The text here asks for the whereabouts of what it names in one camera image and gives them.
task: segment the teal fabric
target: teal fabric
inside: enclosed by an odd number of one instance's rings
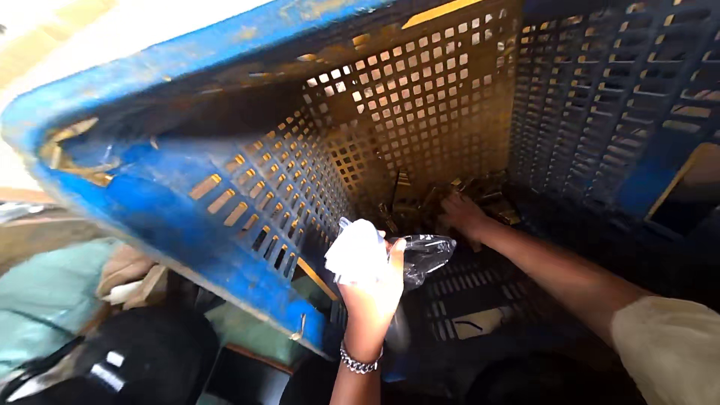
[[[0,378],[56,351],[92,318],[102,267],[120,244],[103,238],[36,254],[0,277]]]
[[[205,313],[222,346],[239,344],[256,355],[295,366],[310,351],[277,329],[230,303]]]

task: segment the bracelet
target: bracelet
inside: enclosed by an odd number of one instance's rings
[[[353,360],[350,355],[348,355],[348,351],[345,350],[345,341],[343,340],[340,343],[340,360],[352,371],[353,373],[358,374],[366,374],[370,373],[372,371],[377,370],[377,362],[380,361],[380,358],[382,357],[382,347],[380,347],[380,356],[378,356],[377,360],[372,363],[362,363],[357,360]]]

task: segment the plastic crate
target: plastic crate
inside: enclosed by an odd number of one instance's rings
[[[289,281],[300,258],[323,277],[342,215],[380,221],[399,170],[508,169],[641,218],[720,139],[695,97],[718,90],[717,4],[599,3],[276,0],[24,94],[3,135],[59,200],[325,355]]]

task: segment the rectangular slot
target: rectangular slot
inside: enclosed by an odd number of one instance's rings
[[[216,188],[216,186],[220,183],[220,175],[213,174],[212,176],[209,176],[205,180],[201,181],[198,185],[192,188],[190,190],[190,193],[188,195],[193,200],[197,200],[203,195],[206,195],[207,192],[210,190]]]
[[[282,260],[285,258],[286,253],[287,253],[287,245],[284,244],[280,248],[280,252],[277,254],[277,258],[275,259],[275,264],[273,266],[273,267],[275,267],[275,270],[280,270],[280,265],[282,264]]]
[[[245,225],[243,225],[243,228],[240,230],[240,233],[238,234],[238,237],[242,238],[247,234],[248,231],[250,231],[253,228],[253,225],[255,225],[255,222],[258,220],[258,216],[256,214],[253,214],[248,220],[245,222]]]
[[[245,211],[247,211],[247,209],[248,205],[244,202],[241,202],[240,204],[238,204],[237,207],[235,207],[235,209],[233,209],[230,215],[228,215],[228,217],[225,219],[225,222],[222,224],[225,226],[235,225],[235,223],[238,222],[238,219],[240,219],[240,217],[245,213]]]
[[[227,189],[215,201],[207,207],[207,212],[214,214],[222,208],[225,203],[235,195],[235,191]]]
[[[265,251],[265,254],[263,255],[265,260],[270,260],[270,257],[272,256],[272,251],[273,251],[273,249],[275,249],[275,246],[277,245],[278,240],[279,240],[279,238],[277,236],[272,237],[272,240],[270,241],[270,244],[268,245],[268,248]]]
[[[270,232],[270,228],[268,226],[264,226],[260,230],[260,233],[255,238],[255,241],[253,241],[253,246],[251,247],[252,250],[254,250],[255,252],[260,250],[260,246],[262,246],[263,242],[265,242],[265,238],[268,236],[269,232]]]

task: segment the white shirt sleeve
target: white shirt sleeve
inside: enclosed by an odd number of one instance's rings
[[[645,297],[618,311],[611,333],[648,405],[720,404],[720,315],[690,301]]]

